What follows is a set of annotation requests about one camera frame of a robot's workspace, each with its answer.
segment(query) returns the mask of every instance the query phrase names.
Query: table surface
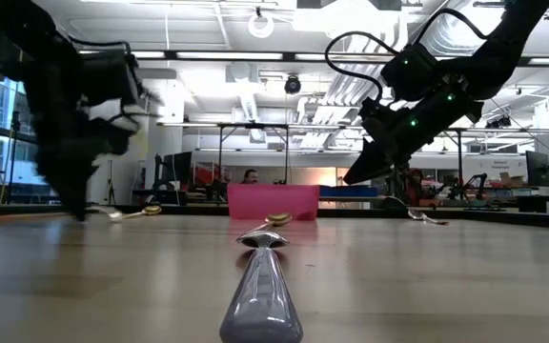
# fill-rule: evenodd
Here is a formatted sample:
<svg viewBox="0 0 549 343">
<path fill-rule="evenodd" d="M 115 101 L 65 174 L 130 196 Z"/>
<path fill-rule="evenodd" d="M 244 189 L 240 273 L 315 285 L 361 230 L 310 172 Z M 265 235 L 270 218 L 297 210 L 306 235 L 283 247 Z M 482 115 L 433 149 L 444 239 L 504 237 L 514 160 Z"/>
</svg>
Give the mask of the table surface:
<svg viewBox="0 0 549 343">
<path fill-rule="evenodd" d="M 0 223 L 0 342 L 219 342 L 259 224 Z M 307 343 L 549 342 L 549 231 L 319 219 L 281 232 Z"/>
</svg>

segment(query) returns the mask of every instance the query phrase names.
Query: tripod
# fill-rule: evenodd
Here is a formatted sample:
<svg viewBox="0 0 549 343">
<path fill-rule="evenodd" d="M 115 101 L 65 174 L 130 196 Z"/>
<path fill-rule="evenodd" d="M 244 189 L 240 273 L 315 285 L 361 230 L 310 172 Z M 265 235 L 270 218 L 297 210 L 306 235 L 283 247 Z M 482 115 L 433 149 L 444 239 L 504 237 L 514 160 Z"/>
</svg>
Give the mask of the tripod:
<svg viewBox="0 0 549 343">
<path fill-rule="evenodd" d="M 108 205 L 112 205 L 112 203 L 115 205 L 117 205 L 115 203 L 115 190 L 113 189 L 113 178 L 112 178 L 112 172 L 113 172 L 113 161 L 109 161 L 109 170 L 110 170 L 110 176 L 107 180 L 107 198 L 103 199 L 103 200 L 107 200 L 107 203 Z"/>
</svg>

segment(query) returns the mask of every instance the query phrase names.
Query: blurred robot arm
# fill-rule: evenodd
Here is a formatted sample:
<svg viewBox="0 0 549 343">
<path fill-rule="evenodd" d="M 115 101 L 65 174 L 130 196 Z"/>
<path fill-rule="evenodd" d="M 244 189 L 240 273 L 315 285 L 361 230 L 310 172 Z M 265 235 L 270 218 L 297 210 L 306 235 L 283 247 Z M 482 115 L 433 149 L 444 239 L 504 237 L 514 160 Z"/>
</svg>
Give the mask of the blurred robot arm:
<svg viewBox="0 0 549 343">
<path fill-rule="evenodd" d="M 363 151 L 346 174 L 348 184 L 362 182 L 391 171 L 392 165 L 407 163 L 411 155 L 466 115 L 474 123 L 481 117 L 483 100 L 497 95 L 514 72 L 529 35 L 549 10 L 549 0 L 508 0 L 500 24 L 483 34 L 461 13 L 444 9 L 427 22 L 414 44 L 402 51 L 386 47 L 365 32 L 347 32 L 335 38 L 326 50 L 326 61 L 334 70 L 367 79 L 380 90 L 368 98 L 359 112 L 362 126 L 374 139 L 364 140 Z M 484 39 L 469 57 L 438 61 L 419 41 L 435 19 L 450 14 L 467 24 Z M 340 39 L 361 34 L 377 41 L 395 57 L 383 68 L 382 79 L 391 87 L 396 102 L 418 101 L 412 109 L 393 111 L 380 104 L 382 85 L 374 78 L 348 72 L 334 65 L 329 50 Z"/>
<path fill-rule="evenodd" d="M 138 64 L 125 42 L 91 43 L 65 37 L 50 15 L 31 0 L 0 0 L 0 28 L 29 58 L 4 62 L 2 72 L 25 85 L 38 152 L 37 171 L 59 194 L 63 206 L 78 219 L 86 214 L 86 188 L 99 154 L 123 154 L 140 128 L 124 113 L 147 91 L 135 71 Z M 74 43 L 119 47 L 81 54 Z M 90 120 L 88 109 L 108 100 L 120 101 L 120 114 Z M 116 127 L 125 118 L 135 130 Z"/>
</svg>

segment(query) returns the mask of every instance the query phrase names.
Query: window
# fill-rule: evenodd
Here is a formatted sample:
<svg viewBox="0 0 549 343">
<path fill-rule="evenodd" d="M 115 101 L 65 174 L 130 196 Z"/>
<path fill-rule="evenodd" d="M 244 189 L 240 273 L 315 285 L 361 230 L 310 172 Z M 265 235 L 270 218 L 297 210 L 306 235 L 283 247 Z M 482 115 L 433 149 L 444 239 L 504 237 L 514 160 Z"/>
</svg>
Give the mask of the window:
<svg viewBox="0 0 549 343">
<path fill-rule="evenodd" d="M 436 170 L 420 170 L 423 174 L 423 180 L 436 181 Z"/>
<path fill-rule="evenodd" d="M 0 82 L 0 128 L 10 129 L 13 113 L 18 112 L 20 132 L 35 135 L 31 126 L 31 111 L 22 82 L 14 82 L 9 78 Z"/>
<path fill-rule="evenodd" d="M 437 170 L 437 182 L 444 183 L 458 177 L 458 170 Z"/>
<path fill-rule="evenodd" d="M 6 159 L 10 158 L 12 148 L 13 139 L 9 140 L 8 137 L 0 135 L 0 171 L 6 172 L 6 184 L 10 182 L 11 173 L 11 159 L 8 160 L 8 163 L 6 163 Z M 46 185 L 44 179 L 38 175 L 35 170 L 37 167 L 34 162 L 36 152 L 37 146 L 34 144 L 23 141 L 16 142 L 16 152 L 14 154 L 14 174 L 12 178 L 14 184 Z"/>
</svg>

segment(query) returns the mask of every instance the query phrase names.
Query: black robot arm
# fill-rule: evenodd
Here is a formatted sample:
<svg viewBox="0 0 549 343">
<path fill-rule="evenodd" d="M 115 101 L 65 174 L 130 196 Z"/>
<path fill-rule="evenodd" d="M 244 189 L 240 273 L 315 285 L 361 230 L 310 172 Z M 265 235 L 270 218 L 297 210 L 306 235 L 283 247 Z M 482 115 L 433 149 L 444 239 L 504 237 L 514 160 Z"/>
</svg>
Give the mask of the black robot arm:
<svg viewBox="0 0 549 343">
<path fill-rule="evenodd" d="M 139 113 L 123 112 L 146 94 L 136 77 L 137 61 L 128 43 L 80 42 L 123 47 L 79 53 L 73 45 L 78 41 L 58 32 L 50 15 L 31 0 L 0 0 L 0 28 L 29 56 L 4 63 L 2 72 L 25 85 L 38 146 L 37 171 L 68 211 L 84 219 L 88 180 L 97 169 L 93 161 L 99 154 L 125 153 L 139 130 L 132 119 Z M 90 120 L 86 109 L 108 100 L 120 100 L 122 113 Z M 113 120 L 121 117 L 133 122 L 135 130 L 115 126 Z"/>
<path fill-rule="evenodd" d="M 548 10 L 549 0 L 508 0 L 501 23 L 485 35 L 461 13 L 444 9 L 430 18 L 414 44 L 400 52 L 387 47 L 395 57 L 382 69 L 382 79 L 393 89 L 396 101 L 419 102 L 412 109 L 393 111 L 380 104 L 379 94 L 362 103 L 362 126 L 374 141 L 364 140 L 363 151 L 345 175 L 345 182 L 365 181 L 390 172 L 392 165 L 407 163 L 412 153 L 432 143 L 435 136 L 463 115 L 477 123 L 483 107 L 481 100 L 497 95 L 510 78 L 529 35 Z M 437 61 L 418 41 L 441 14 L 451 14 L 465 22 L 485 43 L 470 57 Z M 333 69 L 368 79 L 382 90 L 374 78 L 343 71 L 327 57 L 340 38 L 351 34 L 366 35 L 348 32 L 335 38 L 326 50 L 326 61 Z"/>
</svg>

